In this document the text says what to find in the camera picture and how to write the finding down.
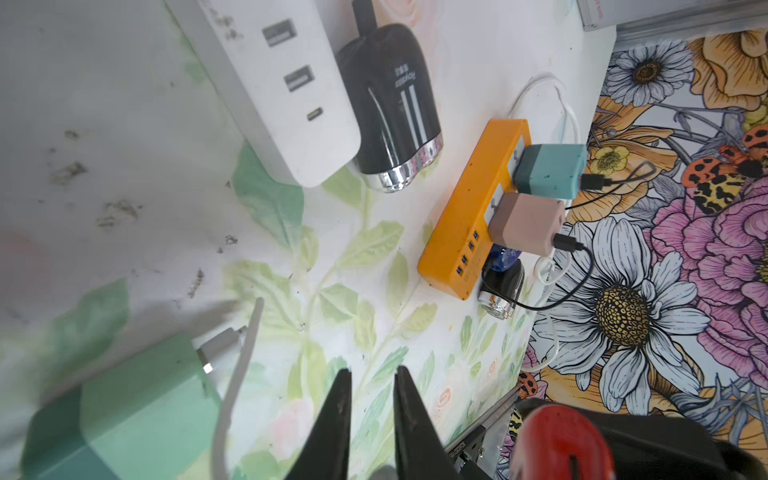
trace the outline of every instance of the white charging cable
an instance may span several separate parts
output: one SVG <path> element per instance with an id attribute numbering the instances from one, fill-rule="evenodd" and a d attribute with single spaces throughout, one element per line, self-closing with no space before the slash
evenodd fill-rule
<path id="1" fill-rule="evenodd" d="M 539 85 L 551 85 L 554 87 L 554 89 L 558 92 L 558 99 L 560 100 L 560 104 L 563 106 L 563 110 L 565 111 L 565 116 L 568 118 L 568 120 L 571 122 L 571 126 L 573 127 L 574 131 L 574 142 L 575 143 L 581 143 L 581 128 L 579 127 L 578 120 L 576 119 L 576 114 L 574 112 L 573 107 L 565 100 L 565 84 L 563 82 L 555 77 L 553 74 L 546 74 L 543 77 L 537 78 L 535 80 L 529 81 L 527 85 L 525 85 L 525 88 L 523 88 L 523 91 L 520 92 L 520 95 L 515 99 L 515 103 L 512 104 L 512 107 L 509 109 L 509 113 L 507 113 L 507 118 L 519 118 L 518 111 L 520 109 L 520 106 L 522 105 L 523 99 L 528 96 L 534 88 L 538 87 Z M 536 265 L 534 266 L 534 272 L 536 275 L 536 279 L 541 282 L 542 285 L 545 285 L 547 288 L 541 295 L 541 299 L 534 305 L 534 307 L 538 308 L 540 306 L 544 306 L 547 301 L 549 300 L 549 296 L 554 292 L 554 285 L 557 283 L 558 280 L 560 280 L 563 275 L 568 272 L 568 269 L 571 268 L 571 263 L 573 262 L 573 253 L 568 257 L 568 262 L 565 264 L 565 267 L 554 276 L 552 275 L 552 270 L 554 268 L 554 260 L 550 257 L 540 257 L 536 261 Z M 548 280 L 545 280 L 542 276 L 542 267 L 544 263 L 548 263 L 547 268 L 547 275 L 549 276 Z M 546 366 L 549 366 L 550 363 L 554 361 L 555 358 L 557 358 L 558 354 L 560 353 L 560 339 L 558 337 L 558 332 L 554 328 L 554 322 L 552 321 L 552 317 L 549 316 L 549 312 L 547 310 L 544 310 L 543 312 L 544 316 L 546 317 L 547 321 L 549 322 L 549 326 L 552 330 L 552 338 L 554 338 L 554 352 L 552 355 L 548 356 L 548 358 L 542 362 L 539 363 L 536 366 L 532 366 L 531 368 L 520 368 L 522 372 L 531 373 L 531 372 L 538 372 L 539 370 L 543 369 Z"/>
<path id="2" fill-rule="evenodd" d="M 555 284 L 568 272 L 568 269 L 571 268 L 571 264 L 573 263 L 573 258 L 574 257 L 572 253 L 571 255 L 568 256 L 568 260 L 565 266 L 563 267 L 563 269 L 553 274 L 554 265 L 555 265 L 554 260 L 550 257 L 539 257 L 539 259 L 536 261 L 536 265 L 534 266 L 534 273 L 536 275 L 536 280 L 541 282 L 541 284 L 545 285 L 547 288 L 541 294 L 541 298 L 534 305 L 534 307 L 538 308 L 540 306 L 544 306 L 547 303 L 550 295 L 552 294 L 552 292 L 554 292 Z M 544 269 L 543 266 L 545 263 L 547 264 L 546 275 L 549 277 L 546 280 L 542 276 L 542 270 Z M 550 363 L 554 362 L 554 359 L 558 358 L 558 354 L 560 353 L 560 338 L 558 336 L 557 330 L 554 327 L 554 321 L 552 321 L 552 317 L 549 316 L 549 312 L 547 310 L 544 310 L 542 313 L 544 314 L 544 317 L 549 322 L 549 328 L 552 331 L 552 338 L 554 339 L 554 352 L 550 356 L 548 356 L 544 362 L 541 362 L 538 365 L 534 365 L 529 368 L 521 367 L 520 368 L 521 372 L 526 372 L 526 373 L 538 372 L 544 367 L 549 366 Z"/>
<path id="3" fill-rule="evenodd" d="M 509 109 L 507 118 L 519 118 L 518 109 L 522 105 L 523 98 L 529 95 L 537 86 L 545 84 L 552 85 L 554 89 L 558 91 L 558 99 L 563 106 L 566 117 L 568 117 L 568 120 L 571 121 L 571 126 L 574 129 L 574 142 L 577 144 L 581 143 L 581 128 L 579 127 L 578 120 L 576 119 L 574 109 L 565 100 L 565 85 L 553 74 L 546 74 L 545 76 L 537 78 L 536 80 L 529 81 L 528 84 L 525 85 L 525 88 L 523 88 L 523 91 L 520 92 L 520 95 L 518 95 L 518 97 L 515 99 L 515 103 L 512 104 L 512 108 Z"/>
<path id="4" fill-rule="evenodd" d="M 232 410 L 234 410 L 237 394 L 240 393 L 240 387 L 245 380 L 245 374 L 248 372 L 250 357 L 253 355 L 253 346 L 256 344 L 256 334 L 259 332 L 259 321 L 261 313 L 264 311 L 264 299 L 256 299 L 256 305 L 250 314 L 248 329 L 245 332 L 243 349 L 240 356 L 237 357 L 235 370 L 232 373 L 230 384 L 227 386 L 227 393 L 221 402 L 219 418 L 216 421 L 216 430 L 214 430 L 214 446 L 210 450 L 210 472 L 214 480 L 230 480 L 230 473 L 227 471 L 227 460 L 224 458 L 224 447 L 227 444 L 227 431 L 232 423 Z"/>

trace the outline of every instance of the red part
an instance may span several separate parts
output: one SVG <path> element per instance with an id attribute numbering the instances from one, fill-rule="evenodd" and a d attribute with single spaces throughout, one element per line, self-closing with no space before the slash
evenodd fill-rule
<path id="1" fill-rule="evenodd" d="M 510 480 L 614 480 L 614 458 L 603 435 L 576 410 L 542 406 L 515 442 Z"/>

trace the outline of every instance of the orange power strip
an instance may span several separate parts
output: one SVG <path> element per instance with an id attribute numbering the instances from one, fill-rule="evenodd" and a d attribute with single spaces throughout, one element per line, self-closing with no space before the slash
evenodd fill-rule
<path id="1" fill-rule="evenodd" d="M 515 191 L 511 176 L 530 144 L 526 120 L 491 120 L 485 126 L 419 259 L 419 274 L 429 285 L 469 298 L 493 246 L 488 224 L 502 195 Z"/>

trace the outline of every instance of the ladybug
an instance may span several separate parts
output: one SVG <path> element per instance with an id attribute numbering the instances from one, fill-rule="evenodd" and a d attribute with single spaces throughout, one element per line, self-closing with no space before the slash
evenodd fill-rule
<path id="1" fill-rule="evenodd" d="M 520 376 L 518 377 L 518 385 L 520 385 L 520 389 L 518 390 L 518 396 L 520 397 L 520 400 L 525 400 L 529 396 L 536 395 L 536 392 L 538 392 L 538 383 L 530 373 L 520 372 Z"/>

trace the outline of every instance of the white daisy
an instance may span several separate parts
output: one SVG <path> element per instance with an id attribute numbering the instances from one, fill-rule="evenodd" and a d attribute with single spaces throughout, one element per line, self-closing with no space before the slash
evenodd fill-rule
<path id="1" fill-rule="evenodd" d="M 690 79 L 694 53 L 686 41 L 623 51 L 611 58 L 604 92 L 622 105 L 662 101 Z"/>
<path id="2" fill-rule="evenodd" d="M 579 388 L 586 390 L 592 367 L 604 359 L 600 394 L 612 412 L 626 402 L 631 414 L 648 414 L 650 369 L 683 392 L 697 395 L 699 380 L 669 335 L 697 335 L 710 319 L 686 306 L 697 288 L 678 281 L 680 254 L 669 253 L 651 268 L 641 229 L 613 217 L 600 220 L 594 233 L 585 223 L 577 223 L 571 235 L 592 249 L 596 262 L 586 284 L 570 300 L 548 310 L 561 342 L 550 367 L 575 374 Z M 563 265 L 565 255 L 558 251 L 554 259 Z M 573 290 L 588 266 L 588 255 L 576 252 L 550 302 Z M 552 339 L 546 321 L 537 321 L 535 332 Z"/>

